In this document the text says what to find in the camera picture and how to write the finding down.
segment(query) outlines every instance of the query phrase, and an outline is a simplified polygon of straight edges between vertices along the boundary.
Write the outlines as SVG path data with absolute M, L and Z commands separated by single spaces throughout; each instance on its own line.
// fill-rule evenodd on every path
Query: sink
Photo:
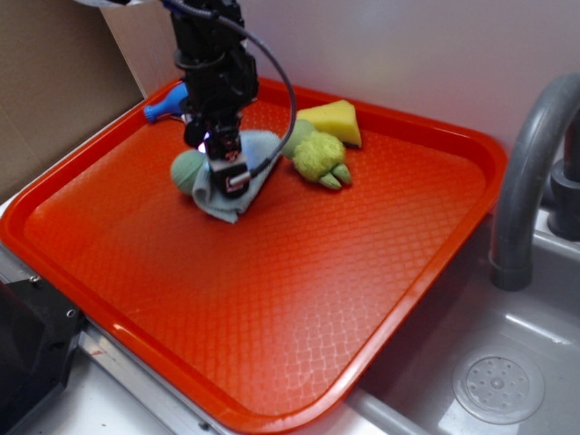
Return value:
M 580 246 L 537 231 L 533 283 L 505 292 L 488 278 L 490 224 L 469 239 L 359 387 L 432 434 L 577 433 Z

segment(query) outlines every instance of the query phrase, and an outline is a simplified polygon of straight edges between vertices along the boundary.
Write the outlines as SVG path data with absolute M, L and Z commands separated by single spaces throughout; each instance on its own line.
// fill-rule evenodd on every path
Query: yellow sponge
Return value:
M 310 121 L 318 131 L 332 134 L 340 141 L 361 147 L 361 132 L 356 122 L 354 106 L 340 100 L 324 106 L 302 109 L 296 114 L 298 120 Z

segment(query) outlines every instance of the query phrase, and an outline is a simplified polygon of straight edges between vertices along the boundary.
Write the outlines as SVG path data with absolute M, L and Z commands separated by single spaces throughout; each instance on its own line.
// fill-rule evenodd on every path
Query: red plastic tray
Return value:
M 286 106 L 262 80 L 244 129 L 282 134 Z M 147 125 L 142 104 L 27 188 L 0 237 L 226 427 L 297 428 L 353 386 L 493 205 L 506 164 L 474 131 L 355 106 L 351 187 L 280 160 L 231 225 L 173 187 L 183 127 Z

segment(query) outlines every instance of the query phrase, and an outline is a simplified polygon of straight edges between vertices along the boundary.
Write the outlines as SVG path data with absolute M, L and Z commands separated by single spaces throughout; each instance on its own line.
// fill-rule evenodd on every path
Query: sink drain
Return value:
M 544 399 L 544 379 L 523 353 L 482 347 L 465 355 L 453 373 L 453 391 L 461 406 L 488 423 L 525 420 Z

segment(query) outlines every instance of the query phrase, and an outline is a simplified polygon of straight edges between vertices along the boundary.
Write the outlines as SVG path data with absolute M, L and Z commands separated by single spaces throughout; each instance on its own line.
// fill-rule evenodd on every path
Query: faucet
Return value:
M 532 238 L 547 185 L 553 211 L 547 224 L 557 236 L 580 240 L 580 73 L 551 82 L 537 98 L 507 165 L 494 219 L 491 282 L 520 290 L 532 281 Z M 564 140 L 564 158 L 553 165 Z

